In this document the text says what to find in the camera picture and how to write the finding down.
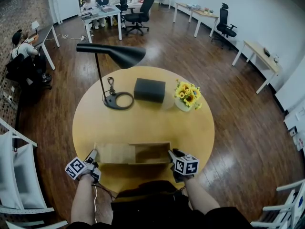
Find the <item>lamp base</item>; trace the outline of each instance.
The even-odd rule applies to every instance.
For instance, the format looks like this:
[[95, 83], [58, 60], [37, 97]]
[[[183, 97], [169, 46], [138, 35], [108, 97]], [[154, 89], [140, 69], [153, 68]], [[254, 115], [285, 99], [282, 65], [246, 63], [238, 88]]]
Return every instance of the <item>lamp base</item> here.
[[[116, 100], [118, 97], [122, 96], [122, 95], [128, 95], [132, 98], [132, 102], [130, 105], [128, 106], [125, 106], [125, 107], [121, 107], [121, 106], [118, 106], [117, 103], [116, 103]], [[111, 109], [117, 109], [117, 110], [124, 110], [124, 109], [129, 109], [132, 105], [133, 105], [133, 102], [134, 102], [134, 98], [133, 96], [128, 93], [128, 92], [120, 92], [120, 93], [114, 93], [114, 94], [110, 94], [108, 97], [106, 97], [106, 99], [103, 99], [103, 102], [104, 104], [108, 107], [108, 108], [111, 108]]]

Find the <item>lamp shade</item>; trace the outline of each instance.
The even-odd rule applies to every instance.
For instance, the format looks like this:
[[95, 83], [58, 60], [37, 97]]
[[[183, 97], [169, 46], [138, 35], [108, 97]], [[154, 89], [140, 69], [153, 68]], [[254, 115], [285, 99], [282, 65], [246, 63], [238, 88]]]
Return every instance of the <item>lamp shade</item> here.
[[100, 45], [95, 43], [78, 43], [76, 51], [108, 54], [121, 69], [128, 69], [135, 66], [146, 54], [144, 48]]
[[36, 30], [38, 27], [39, 27], [38, 21], [34, 21], [34, 22], [32, 23], [32, 30]]

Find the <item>white shirt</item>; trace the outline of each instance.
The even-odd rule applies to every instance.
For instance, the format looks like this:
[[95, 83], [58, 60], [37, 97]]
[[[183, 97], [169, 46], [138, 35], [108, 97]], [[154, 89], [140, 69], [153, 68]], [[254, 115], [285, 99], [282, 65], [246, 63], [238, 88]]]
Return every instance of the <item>white shirt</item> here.
[[32, 45], [29, 45], [27, 43], [23, 43], [17, 48], [14, 48], [13, 51], [11, 51], [12, 58], [16, 58], [18, 54], [23, 54], [24, 58], [27, 58], [32, 55], [32, 52], [34, 50], [34, 47]]
[[85, 3], [82, 8], [81, 8], [81, 11], [84, 11], [84, 9], [88, 10], [90, 8], [93, 8], [95, 9], [96, 8], [96, 2], [95, 0], [91, 0], [89, 3]]
[[114, 5], [114, 6], [119, 5], [120, 4], [120, 0], [109, 0], [109, 4], [110, 5]]

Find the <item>flower vase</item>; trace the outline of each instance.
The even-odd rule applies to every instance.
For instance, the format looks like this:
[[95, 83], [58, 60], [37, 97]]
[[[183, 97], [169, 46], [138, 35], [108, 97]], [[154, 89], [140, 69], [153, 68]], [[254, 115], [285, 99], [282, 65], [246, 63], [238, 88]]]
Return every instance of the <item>flower vase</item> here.
[[184, 112], [189, 112], [192, 108], [192, 106], [191, 107], [186, 106], [186, 104], [182, 102], [182, 100], [179, 97], [175, 98], [175, 104], [179, 109], [181, 109]]

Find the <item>wooden floor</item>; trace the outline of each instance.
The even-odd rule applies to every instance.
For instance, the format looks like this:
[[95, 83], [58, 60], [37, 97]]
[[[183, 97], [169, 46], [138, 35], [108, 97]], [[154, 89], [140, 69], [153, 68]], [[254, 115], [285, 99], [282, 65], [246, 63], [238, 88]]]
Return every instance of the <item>wooden floor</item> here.
[[[221, 50], [210, 42], [210, 30], [200, 27], [193, 37], [196, 22], [178, 13], [173, 24], [173, 9], [154, 4], [151, 29], [143, 37], [131, 34], [118, 40], [117, 28], [94, 31], [93, 42], [110, 45], [142, 46], [147, 54], [140, 65], [161, 67], [199, 85], [215, 122], [212, 155], [200, 175], [203, 187], [221, 206], [235, 206], [251, 221], [258, 219], [262, 207], [276, 205], [276, 187], [304, 178], [301, 153], [297, 152], [283, 123], [284, 116], [261, 76], [241, 58], [231, 65], [237, 52]], [[57, 34], [79, 38], [86, 35], [79, 18], [55, 28]], [[78, 40], [59, 39], [46, 46], [56, 66], [51, 91], [39, 101], [24, 104], [20, 132], [38, 143], [37, 169], [47, 203], [61, 219], [70, 221], [77, 182], [64, 168], [75, 156], [72, 121], [85, 92], [98, 80], [94, 55], [77, 53]], [[108, 57], [99, 56], [102, 74], [119, 67]], [[99, 190], [98, 221], [111, 223], [110, 198]]]

